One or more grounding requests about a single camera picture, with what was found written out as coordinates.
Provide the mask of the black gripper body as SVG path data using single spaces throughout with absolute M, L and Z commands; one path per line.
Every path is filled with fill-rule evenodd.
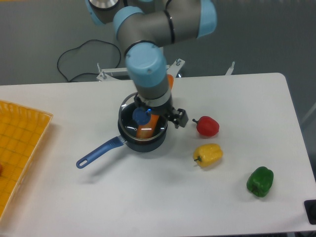
M 135 96 L 139 96 L 141 101 L 148 106 L 147 111 L 142 111 L 136 108 L 133 112 L 133 119 L 136 122 L 149 122 L 151 115 L 158 115 L 166 118 L 170 121 L 170 115 L 173 107 L 172 96 L 170 92 L 165 93 L 162 97 L 158 99 L 145 99 L 141 97 L 138 93 Z

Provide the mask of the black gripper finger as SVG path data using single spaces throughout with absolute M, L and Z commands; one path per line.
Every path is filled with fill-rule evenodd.
M 170 121 L 174 124 L 175 128 L 185 127 L 188 122 L 188 115 L 184 109 L 173 109 L 170 115 Z
M 136 108 L 139 108 L 142 111 L 148 110 L 148 106 L 144 102 L 141 101 L 141 98 L 139 96 L 134 96 L 134 104 Z

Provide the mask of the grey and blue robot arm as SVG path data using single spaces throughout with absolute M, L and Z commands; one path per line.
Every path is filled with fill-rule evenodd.
M 137 107 L 185 127 L 188 116 L 173 107 L 161 48 L 198 39 L 214 32 L 217 13 L 210 0 L 164 0 L 156 10 L 153 0 L 88 0 L 96 23 L 112 23 L 124 53 L 129 77 L 137 89 Z

